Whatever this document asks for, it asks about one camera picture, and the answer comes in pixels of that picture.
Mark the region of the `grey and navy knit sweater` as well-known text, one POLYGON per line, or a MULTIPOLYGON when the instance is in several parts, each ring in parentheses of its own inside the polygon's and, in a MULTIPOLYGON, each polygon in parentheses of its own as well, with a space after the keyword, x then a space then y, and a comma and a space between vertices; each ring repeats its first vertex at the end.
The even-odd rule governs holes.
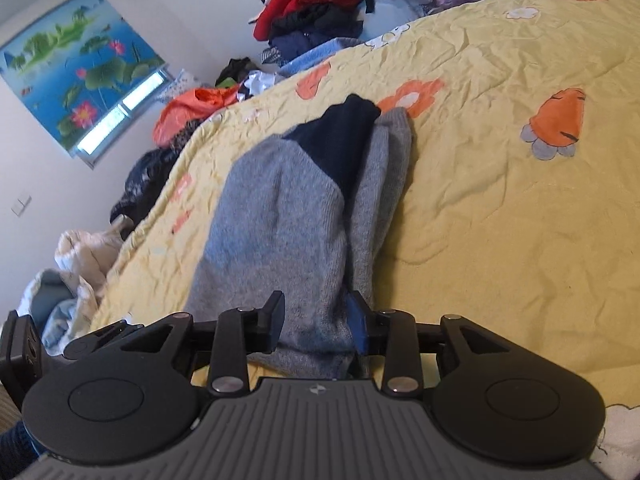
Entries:
POLYGON ((373 267, 402 190, 412 144, 401 107, 356 94, 268 136, 232 166, 186 310, 213 321, 282 292, 285 317, 266 367, 343 378, 356 356, 345 290, 373 297, 373 267))

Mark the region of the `white wall switch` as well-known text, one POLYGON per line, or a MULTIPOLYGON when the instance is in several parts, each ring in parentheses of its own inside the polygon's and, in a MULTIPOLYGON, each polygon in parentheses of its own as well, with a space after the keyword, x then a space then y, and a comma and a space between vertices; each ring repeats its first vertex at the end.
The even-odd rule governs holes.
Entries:
POLYGON ((14 200, 11 206, 11 211, 17 217, 21 217, 21 215, 24 214, 24 211, 29 206, 31 201, 32 201, 32 196, 30 196, 28 193, 23 193, 20 196, 18 196, 16 200, 14 200))

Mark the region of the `lotus print window blind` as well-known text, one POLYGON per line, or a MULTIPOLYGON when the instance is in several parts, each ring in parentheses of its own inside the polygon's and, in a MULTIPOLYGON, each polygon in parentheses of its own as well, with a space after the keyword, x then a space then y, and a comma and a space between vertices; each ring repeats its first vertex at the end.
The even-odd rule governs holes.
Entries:
POLYGON ((107 0, 66 0, 1 45, 1 77, 67 154, 92 166, 170 83, 107 0))

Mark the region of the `yellow carrot print quilt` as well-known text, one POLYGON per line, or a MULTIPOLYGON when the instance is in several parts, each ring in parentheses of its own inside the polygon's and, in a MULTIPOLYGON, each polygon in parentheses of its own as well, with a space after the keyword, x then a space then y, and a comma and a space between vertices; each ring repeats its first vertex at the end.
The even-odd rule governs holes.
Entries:
POLYGON ((376 304, 461 314, 584 376, 608 408, 594 463, 637 478, 639 0, 458 6, 221 110, 126 241, 93 326, 181 310, 235 159, 352 93, 413 121, 376 304))

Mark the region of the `orange plastic bag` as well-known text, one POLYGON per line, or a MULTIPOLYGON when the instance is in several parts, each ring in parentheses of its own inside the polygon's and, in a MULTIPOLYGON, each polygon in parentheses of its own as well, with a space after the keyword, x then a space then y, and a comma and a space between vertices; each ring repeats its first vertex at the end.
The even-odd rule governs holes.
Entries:
POLYGON ((159 148, 166 148, 190 120, 206 119, 218 110, 234 104, 240 86, 229 88, 190 89, 172 99, 155 123, 152 140, 159 148))

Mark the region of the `light blue folded towel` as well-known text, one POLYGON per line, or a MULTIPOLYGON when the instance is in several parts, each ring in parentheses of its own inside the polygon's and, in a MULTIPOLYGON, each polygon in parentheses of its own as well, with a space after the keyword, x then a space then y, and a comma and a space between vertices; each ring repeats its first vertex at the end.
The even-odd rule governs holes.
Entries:
POLYGON ((290 78, 304 70, 309 70, 310 68, 323 63, 335 53, 344 49, 356 47, 358 44, 361 44, 361 41, 355 38, 331 39, 324 44, 320 44, 320 46, 314 47, 304 54, 299 55, 297 58, 294 58, 293 61, 286 63, 277 71, 277 74, 283 78, 290 78))

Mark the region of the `navy garment in pile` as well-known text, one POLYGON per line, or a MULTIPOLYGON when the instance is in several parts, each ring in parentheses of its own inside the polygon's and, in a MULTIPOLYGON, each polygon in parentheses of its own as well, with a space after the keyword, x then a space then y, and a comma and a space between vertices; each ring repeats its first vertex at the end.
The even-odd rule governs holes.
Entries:
POLYGON ((296 30, 283 36, 274 37, 269 45, 275 48, 282 60, 291 62, 306 52, 335 39, 335 36, 320 34, 320 32, 301 32, 296 30))

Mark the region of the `dark floral jacket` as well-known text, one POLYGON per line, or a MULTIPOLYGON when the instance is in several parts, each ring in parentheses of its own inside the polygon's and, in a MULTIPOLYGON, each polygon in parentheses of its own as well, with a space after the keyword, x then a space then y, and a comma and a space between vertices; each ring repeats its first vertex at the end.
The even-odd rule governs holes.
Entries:
POLYGON ((146 152, 128 174, 122 197, 111 210, 110 221, 126 216, 137 226, 144 220, 160 197, 179 156, 180 152, 172 148, 146 152))

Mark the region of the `red garment on pile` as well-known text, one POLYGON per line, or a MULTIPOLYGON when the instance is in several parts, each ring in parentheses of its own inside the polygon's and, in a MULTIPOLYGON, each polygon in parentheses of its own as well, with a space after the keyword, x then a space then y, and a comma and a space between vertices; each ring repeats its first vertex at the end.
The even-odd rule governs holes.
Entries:
POLYGON ((259 14, 254 38, 269 41, 302 30, 331 11, 352 11, 360 0, 270 0, 259 14))

